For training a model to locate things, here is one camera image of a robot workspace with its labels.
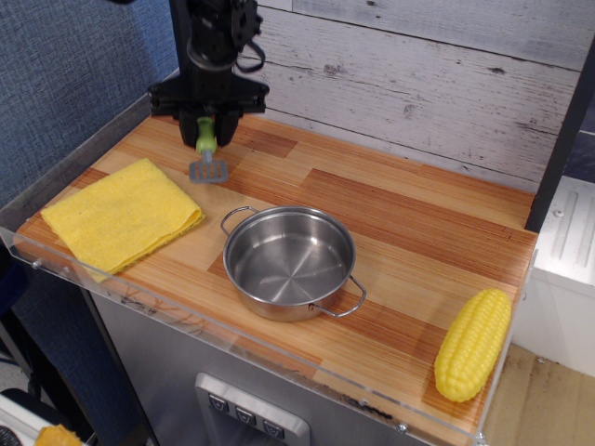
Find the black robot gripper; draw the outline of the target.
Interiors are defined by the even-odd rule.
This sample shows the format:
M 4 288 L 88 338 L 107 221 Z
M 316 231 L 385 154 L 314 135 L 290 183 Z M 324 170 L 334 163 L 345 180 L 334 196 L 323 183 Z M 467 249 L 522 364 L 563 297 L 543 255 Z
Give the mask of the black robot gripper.
M 186 146 L 199 138 L 199 116 L 215 114 L 215 135 L 219 147 L 229 145 L 244 113 L 263 112 L 268 85 L 248 78 L 258 66 L 242 66 L 237 59 L 210 66 L 201 59 L 178 61 L 178 71 L 148 89 L 151 114 L 178 117 L 179 131 Z

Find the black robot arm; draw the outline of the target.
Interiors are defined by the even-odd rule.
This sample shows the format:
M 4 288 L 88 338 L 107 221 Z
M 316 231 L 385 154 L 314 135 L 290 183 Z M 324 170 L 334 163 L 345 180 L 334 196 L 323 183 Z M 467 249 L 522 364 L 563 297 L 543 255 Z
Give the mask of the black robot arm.
M 269 87 L 233 72 L 257 72 L 265 54 L 254 42 L 262 17 L 256 1 L 172 1 L 178 74 L 148 89 L 153 115 L 178 121 L 182 141 L 199 138 L 197 120 L 215 121 L 215 139 L 228 145 L 246 113 L 264 112 Z

